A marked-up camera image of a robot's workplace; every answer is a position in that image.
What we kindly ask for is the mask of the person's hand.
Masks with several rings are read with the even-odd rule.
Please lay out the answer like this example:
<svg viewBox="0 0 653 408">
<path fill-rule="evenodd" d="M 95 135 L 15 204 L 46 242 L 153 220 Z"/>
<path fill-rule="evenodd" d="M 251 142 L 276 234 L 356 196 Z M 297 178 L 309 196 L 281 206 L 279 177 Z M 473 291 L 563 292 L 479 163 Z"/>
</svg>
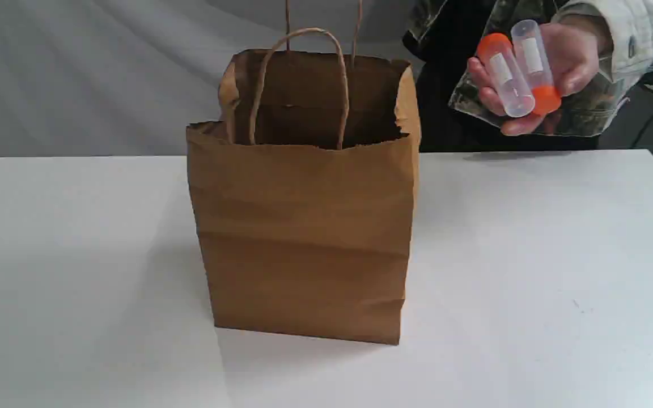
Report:
<svg viewBox="0 0 653 408">
<path fill-rule="evenodd" d="M 602 19 L 580 15 L 569 15 L 558 23 L 541 25 L 554 83 L 561 96 L 574 95 L 583 90 L 598 73 L 599 55 L 612 48 L 607 30 Z M 469 58 L 467 70 L 479 90 L 480 103 L 493 114 L 506 116 L 482 62 L 476 57 Z M 545 119 L 546 116 L 531 114 L 508 120 L 501 126 L 501 132 L 506 136 L 533 133 Z"/>
</svg>

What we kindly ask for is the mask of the light sleeve forearm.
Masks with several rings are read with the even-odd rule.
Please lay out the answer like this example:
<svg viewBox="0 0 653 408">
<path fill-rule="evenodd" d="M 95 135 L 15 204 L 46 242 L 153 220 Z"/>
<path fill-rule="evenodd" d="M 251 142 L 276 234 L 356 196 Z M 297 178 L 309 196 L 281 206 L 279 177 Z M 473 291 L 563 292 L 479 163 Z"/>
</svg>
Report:
<svg viewBox="0 0 653 408">
<path fill-rule="evenodd" d="M 607 26 L 611 52 L 602 52 L 600 72 L 611 81 L 639 77 L 653 63 L 653 1 L 569 1 L 552 17 L 593 16 Z"/>
</svg>

